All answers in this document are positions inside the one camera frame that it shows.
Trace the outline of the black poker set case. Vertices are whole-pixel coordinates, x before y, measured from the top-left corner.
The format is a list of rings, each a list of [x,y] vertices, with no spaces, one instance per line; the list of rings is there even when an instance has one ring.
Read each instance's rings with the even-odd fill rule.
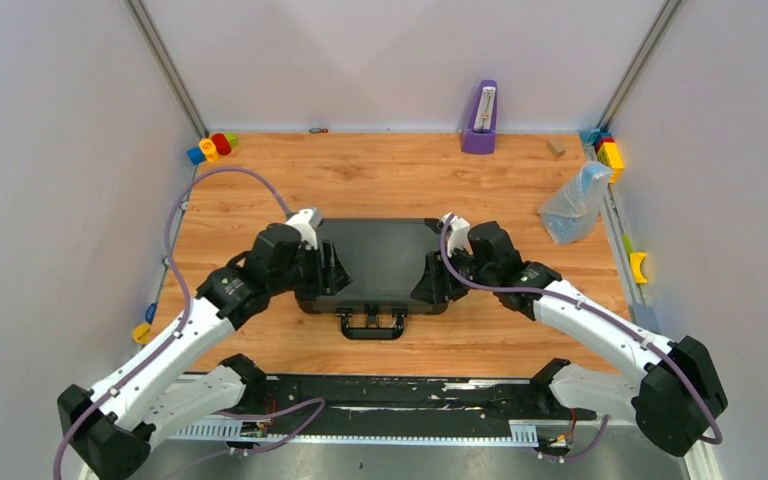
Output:
[[[349,340],[396,340],[411,315],[440,315],[450,302],[413,300],[411,291],[427,254],[440,251],[440,221],[434,218],[332,218],[318,238],[334,243],[352,282],[335,296],[297,299],[311,315],[333,314]]]

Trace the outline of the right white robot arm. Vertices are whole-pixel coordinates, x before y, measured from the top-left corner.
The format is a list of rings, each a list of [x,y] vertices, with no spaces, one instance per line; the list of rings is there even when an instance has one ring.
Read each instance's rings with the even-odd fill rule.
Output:
[[[472,226],[448,213],[432,220],[431,230],[437,236],[427,256],[433,299],[491,293],[504,308],[572,337],[616,369],[609,375],[558,361],[530,392],[537,413],[552,418],[570,408],[624,418],[676,457],[698,442],[722,444],[717,420],[728,399],[700,340],[674,340],[625,320],[556,270],[524,260],[495,221]]]

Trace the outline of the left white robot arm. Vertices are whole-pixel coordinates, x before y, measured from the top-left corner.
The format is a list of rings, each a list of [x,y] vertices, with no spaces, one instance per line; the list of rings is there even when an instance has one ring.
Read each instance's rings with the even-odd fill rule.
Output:
[[[212,271],[183,310],[134,357],[91,387],[67,387],[57,398],[62,438],[52,476],[63,476],[72,449],[100,479],[126,479],[184,427],[236,406],[258,411],[266,400],[259,370],[236,355],[194,384],[174,384],[185,370],[287,292],[321,290],[321,219],[301,210],[273,223],[252,247]]]

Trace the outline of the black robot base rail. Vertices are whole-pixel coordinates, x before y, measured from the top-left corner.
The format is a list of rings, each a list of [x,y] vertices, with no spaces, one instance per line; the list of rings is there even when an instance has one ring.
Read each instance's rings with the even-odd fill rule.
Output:
[[[296,431],[308,444],[531,448],[597,420],[529,379],[270,374],[262,391],[241,412],[281,417],[260,427],[212,415],[175,439],[265,446]]]

